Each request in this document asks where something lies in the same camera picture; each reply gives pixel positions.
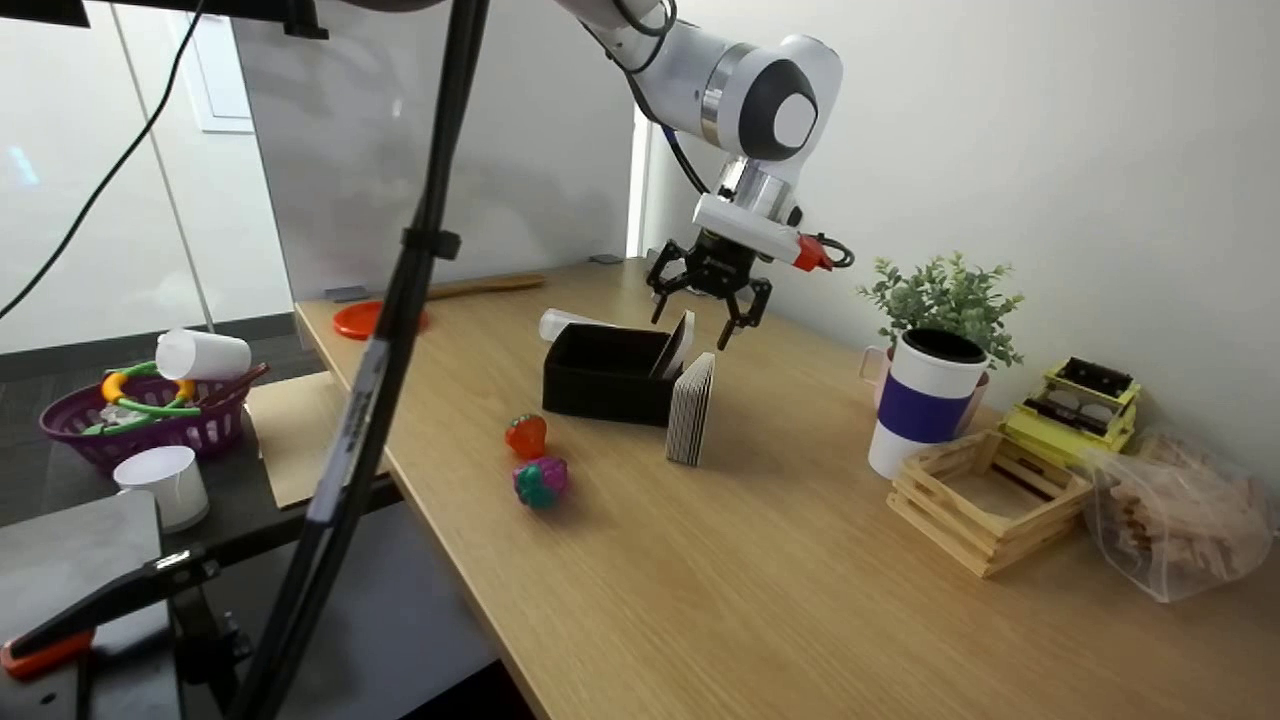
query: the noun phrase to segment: wooden table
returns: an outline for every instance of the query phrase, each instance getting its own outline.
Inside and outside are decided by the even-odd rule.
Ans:
[[[719,306],[673,301],[668,323],[680,306],[713,345]],[[429,306],[388,445],[543,715],[1280,715],[1276,561],[1177,608],[1085,533],[974,580],[884,509],[860,358],[782,315],[719,358],[700,467],[668,463],[661,429],[549,417],[576,483],[525,511],[505,425],[540,410],[543,310],[651,311],[636,266]],[[302,319],[354,385],[331,310]]]

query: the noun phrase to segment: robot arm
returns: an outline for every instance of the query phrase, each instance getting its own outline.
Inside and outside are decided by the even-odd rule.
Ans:
[[[673,145],[673,131],[685,131],[736,156],[719,189],[700,189],[696,248],[661,251],[650,278],[661,310],[680,289],[719,295],[729,306],[723,347],[736,327],[761,323],[771,294],[768,281],[753,281],[753,261],[782,257],[801,273],[854,266],[844,244],[796,228],[792,202],[839,91],[839,55],[827,46],[811,37],[789,37],[776,50],[729,46],[678,20],[664,0],[559,3],[620,64],[636,105]]]

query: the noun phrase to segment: white backdrop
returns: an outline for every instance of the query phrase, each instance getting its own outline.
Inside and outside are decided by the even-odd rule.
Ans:
[[[412,219],[448,3],[382,18],[321,0],[325,46],[235,26],[253,119],[297,295],[385,289]],[[630,91],[554,0],[500,0],[455,151],[448,278],[624,251]]]
[[[1013,404],[1065,358],[1148,385],[1148,417],[1280,483],[1280,3],[1271,0],[689,0],[719,37],[815,31],[839,109],[801,202],[860,251],[776,278],[776,310],[877,345],[877,257],[1015,266]],[[689,217],[655,145],[650,240]]]

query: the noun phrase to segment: black metal stand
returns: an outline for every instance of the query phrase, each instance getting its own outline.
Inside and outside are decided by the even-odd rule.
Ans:
[[[425,197],[404,232],[404,248],[385,295],[385,315],[354,382],[354,401],[327,447],[327,467],[307,503],[307,521],[291,569],[280,583],[269,634],[235,691],[231,715],[239,720],[276,715],[286,704],[340,561],[358,535],[362,511],[374,496],[378,463],[388,445],[437,257],[453,261],[461,248],[461,240],[442,226],[448,202],[448,170],[481,60],[486,18],[489,0],[453,3]]]

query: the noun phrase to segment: wooden tray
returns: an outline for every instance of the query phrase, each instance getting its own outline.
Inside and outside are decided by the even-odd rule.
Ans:
[[[1093,483],[1000,429],[919,453],[889,509],[976,576],[998,576],[1077,529]]]

